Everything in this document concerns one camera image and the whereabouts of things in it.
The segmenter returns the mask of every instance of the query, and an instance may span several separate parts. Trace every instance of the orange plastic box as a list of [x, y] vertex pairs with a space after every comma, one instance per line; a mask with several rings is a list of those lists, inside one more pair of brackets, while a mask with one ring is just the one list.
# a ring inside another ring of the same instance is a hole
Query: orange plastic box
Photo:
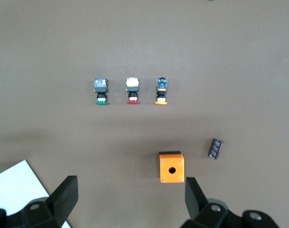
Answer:
[[184, 157], [180, 151], [159, 152], [160, 182], [184, 182]]

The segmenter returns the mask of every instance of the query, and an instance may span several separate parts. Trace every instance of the screw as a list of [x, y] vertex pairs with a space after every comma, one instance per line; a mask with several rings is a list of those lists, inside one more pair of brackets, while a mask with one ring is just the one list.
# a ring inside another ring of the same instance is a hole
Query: screw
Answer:
[[259, 214], [257, 214], [256, 212], [251, 212], [250, 213], [250, 217], [254, 220], [261, 220], [261, 216]]
[[30, 206], [30, 210], [36, 210], [36, 209], [38, 209], [40, 206], [38, 205], [38, 204], [33, 204], [33, 205], [31, 205]]
[[211, 209], [212, 209], [213, 211], [216, 211], [216, 212], [221, 211], [221, 208], [220, 208], [218, 205], [216, 205], [216, 204], [213, 204], [213, 205], [211, 206]]

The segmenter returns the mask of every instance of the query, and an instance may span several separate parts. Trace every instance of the white paper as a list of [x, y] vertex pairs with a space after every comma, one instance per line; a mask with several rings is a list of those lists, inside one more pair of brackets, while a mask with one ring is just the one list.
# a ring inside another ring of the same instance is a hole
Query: white paper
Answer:
[[[20, 211], [32, 200], [48, 196], [26, 160], [0, 173], [0, 209], [6, 210], [7, 216]], [[65, 222], [62, 228], [70, 226]]]

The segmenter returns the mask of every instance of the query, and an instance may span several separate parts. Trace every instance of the black capacitor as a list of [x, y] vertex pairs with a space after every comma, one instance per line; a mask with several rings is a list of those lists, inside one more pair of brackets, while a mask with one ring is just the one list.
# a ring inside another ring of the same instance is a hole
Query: black capacitor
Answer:
[[211, 148], [209, 151], [209, 157], [212, 159], [217, 159], [223, 145], [223, 141], [221, 139], [213, 139]]

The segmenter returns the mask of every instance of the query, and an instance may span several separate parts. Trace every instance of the black object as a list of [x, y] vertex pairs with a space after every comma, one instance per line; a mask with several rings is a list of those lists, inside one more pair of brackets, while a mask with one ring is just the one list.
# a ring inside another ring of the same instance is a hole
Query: black object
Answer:
[[209, 203], [194, 177], [186, 178], [185, 201], [191, 219], [181, 228], [279, 228], [261, 211], [247, 210], [239, 217], [221, 204]]
[[106, 96], [105, 93], [100, 93], [100, 92], [98, 92], [98, 93], [97, 93], [97, 99], [98, 99], [98, 98], [105, 98], [105, 99], [106, 99], [107, 96]]
[[160, 151], [159, 155], [162, 155], [162, 154], [181, 154], [181, 152], [180, 151]]
[[138, 98], [138, 93], [137, 91], [129, 91], [129, 98], [130, 97], [137, 97]]
[[126, 91], [127, 92], [138, 92], [139, 87], [138, 86], [127, 86]]
[[44, 202], [32, 201], [10, 216], [0, 209], [0, 228], [61, 228], [77, 201], [77, 176], [68, 176]]
[[209, 151], [209, 157], [212, 159], [217, 159], [223, 145], [223, 141], [221, 139], [213, 139], [211, 148]]
[[156, 98], [166, 98], [166, 91], [157, 91]]

